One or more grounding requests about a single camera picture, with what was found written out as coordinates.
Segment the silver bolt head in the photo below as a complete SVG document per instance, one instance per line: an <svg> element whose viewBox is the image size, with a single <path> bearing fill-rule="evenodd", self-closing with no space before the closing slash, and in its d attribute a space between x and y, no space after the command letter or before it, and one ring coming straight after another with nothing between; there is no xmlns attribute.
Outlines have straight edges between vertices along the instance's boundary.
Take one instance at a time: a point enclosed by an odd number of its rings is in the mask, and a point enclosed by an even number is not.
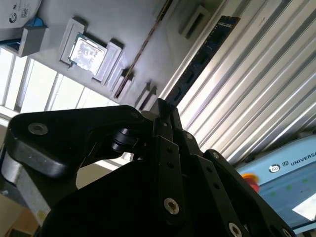
<svg viewBox="0 0 316 237"><path fill-rule="evenodd" d="M289 233L289 231L287 231L287 229L282 228L283 233L287 236L287 237L292 237L292 235Z"/></svg>
<svg viewBox="0 0 316 237"><path fill-rule="evenodd" d="M163 206L171 215L177 215L180 211L178 203L170 197L163 201Z"/></svg>
<svg viewBox="0 0 316 237"><path fill-rule="evenodd" d="M30 133L34 135L45 135L48 133L48 128L45 124L34 122L28 126L28 130Z"/></svg>
<svg viewBox="0 0 316 237"><path fill-rule="evenodd" d="M228 227L234 237L242 237L241 230L235 223L229 223Z"/></svg>

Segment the qr code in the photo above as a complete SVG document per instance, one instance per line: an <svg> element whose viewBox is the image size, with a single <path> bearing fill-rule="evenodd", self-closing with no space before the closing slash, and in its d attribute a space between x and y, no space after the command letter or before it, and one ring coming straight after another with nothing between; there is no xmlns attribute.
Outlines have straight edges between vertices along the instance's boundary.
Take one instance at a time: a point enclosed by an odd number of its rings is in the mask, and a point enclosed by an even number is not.
<svg viewBox="0 0 316 237"><path fill-rule="evenodd" d="M27 18L28 17L28 13L29 13L29 9L28 8L23 8L22 9L22 13L21 13L21 18Z"/></svg>

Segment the mounting hole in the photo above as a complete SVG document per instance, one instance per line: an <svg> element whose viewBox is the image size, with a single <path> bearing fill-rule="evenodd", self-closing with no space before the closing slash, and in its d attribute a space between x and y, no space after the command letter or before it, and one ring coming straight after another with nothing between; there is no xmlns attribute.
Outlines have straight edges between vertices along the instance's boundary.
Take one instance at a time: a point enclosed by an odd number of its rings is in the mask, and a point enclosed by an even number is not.
<svg viewBox="0 0 316 237"><path fill-rule="evenodd" d="M229 223L228 226L229 226L229 230L231 231L234 237L242 237L242 232L235 223L231 222Z"/></svg>
<svg viewBox="0 0 316 237"><path fill-rule="evenodd" d="M39 125L34 126L33 129L34 129L34 130L37 130L37 131L39 131L39 132L42 132L42 131L44 130L43 127L42 127L42 126L39 126Z"/></svg>
<svg viewBox="0 0 316 237"><path fill-rule="evenodd" d="M171 162L167 162L167 165L168 165L168 167L169 167L170 169L173 169L173 167L174 167L173 163L171 163Z"/></svg>
<svg viewBox="0 0 316 237"><path fill-rule="evenodd" d="M177 215L180 211L178 203L170 197L166 198L163 201L163 205L166 211L169 212L171 215Z"/></svg>
<svg viewBox="0 0 316 237"><path fill-rule="evenodd" d="M219 189L219 185L218 184L214 183L213 186L214 186L214 188Z"/></svg>

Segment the corrugated metal wall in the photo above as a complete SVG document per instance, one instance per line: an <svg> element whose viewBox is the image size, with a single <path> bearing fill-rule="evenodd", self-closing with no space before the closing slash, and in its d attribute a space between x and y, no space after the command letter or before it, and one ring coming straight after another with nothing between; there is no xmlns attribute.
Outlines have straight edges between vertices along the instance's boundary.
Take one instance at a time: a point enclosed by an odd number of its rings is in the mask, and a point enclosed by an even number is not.
<svg viewBox="0 0 316 237"><path fill-rule="evenodd" d="M178 109L203 151L235 163L316 127L316 0L226 1L169 88L220 15L241 20Z"/></svg>

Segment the black metal bracket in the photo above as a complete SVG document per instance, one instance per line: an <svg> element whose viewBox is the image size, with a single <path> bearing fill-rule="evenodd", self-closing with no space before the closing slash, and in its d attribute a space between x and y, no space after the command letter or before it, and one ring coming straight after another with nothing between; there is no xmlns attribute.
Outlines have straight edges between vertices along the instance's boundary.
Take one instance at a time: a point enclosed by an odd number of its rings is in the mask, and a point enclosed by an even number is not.
<svg viewBox="0 0 316 237"><path fill-rule="evenodd" d="M45 206L52 208L44 222L48 236L80 235L86 227L96 233L104 225L118 236L147 235L148 227L159 235L198 237L210 226L223 237L295 236L219 153L200 151L194 136L183 131L176 108L158 99L154 109L153 120L128 106L19 115L10 122L4 145L17 175L1 173L35 214L39 208L30 205L28 184L47 199ZM38 127L30 130L30 124ZM80 167L123 152L138 158L82 190L73 189ZM50 200L54 190L58 203ZM111 205L105 209L105 203ZM122 216L130 218L126 228L117 226Z"/></svg>

